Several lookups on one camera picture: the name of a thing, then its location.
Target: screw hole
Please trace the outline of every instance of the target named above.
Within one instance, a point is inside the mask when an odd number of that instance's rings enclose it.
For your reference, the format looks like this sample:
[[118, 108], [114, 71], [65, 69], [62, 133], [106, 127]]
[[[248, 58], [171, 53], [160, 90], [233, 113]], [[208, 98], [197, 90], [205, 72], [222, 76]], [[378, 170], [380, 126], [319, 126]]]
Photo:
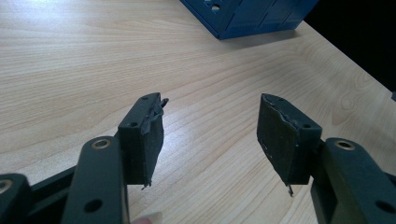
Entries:
[[379, 209], [381, 209], [382, 211], [384, 211], [384, 212], [392, 213], [392, 214], [395, 214], [395, 213], [396, 213], [396, 209], [395, 209], [391, 204], [389, 204], [389, 203], [382, 202], [382, 201], [376, 201], [376, 202], [375, 202], [375, 205], [376, 205]]
[[105, 147], [110, 146], [110, 140], [107, 139], [99, 139], [97, 141], [95, 141], [94, 143], [92, 143], [92, 147], [94, 149], [102, 149]]
[[92, 200], [85, 204], [84, 211], [86, 213], [93, 213], [99, 210], [102, 207], [102, 201], [99, 199]]
[[218, 4], [213, 5], [212, 11], [218, 14], [220, 12], [220, 6]]
[[340, 148], [342, 148], [342, 149], [345, 149], [345, 150], [353, 150], [353, 149], [355, 149], [355, 147], [352, 144], [350, 144], [350, 143], [348, 143], [346, 141], [336, 141], [335, 145], [340, 147]]

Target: wooden table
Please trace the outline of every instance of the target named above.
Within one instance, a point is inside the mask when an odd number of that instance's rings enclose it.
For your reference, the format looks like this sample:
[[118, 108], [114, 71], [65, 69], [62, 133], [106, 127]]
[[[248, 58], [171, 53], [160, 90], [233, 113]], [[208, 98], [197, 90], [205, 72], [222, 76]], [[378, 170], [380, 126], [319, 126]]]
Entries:
[[129, 187], [131, 219], [316, 223], [310, 187], [291, 198], [257, 142], [262, 92], [396, 175], [390, 92], [304, 22], [218, 41], [177, 0], [1, 1], [0, 173], [34, 184], [75, 165], [155, 91], [165, 141], [153, 186]]

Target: blue container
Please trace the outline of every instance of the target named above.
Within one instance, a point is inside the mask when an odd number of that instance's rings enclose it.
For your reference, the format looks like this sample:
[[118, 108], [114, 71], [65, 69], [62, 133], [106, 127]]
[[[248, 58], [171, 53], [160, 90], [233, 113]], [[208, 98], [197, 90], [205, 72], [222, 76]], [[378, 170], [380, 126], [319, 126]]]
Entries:
[[218, 39], [295, 29], [318, 0], [180, 0]]

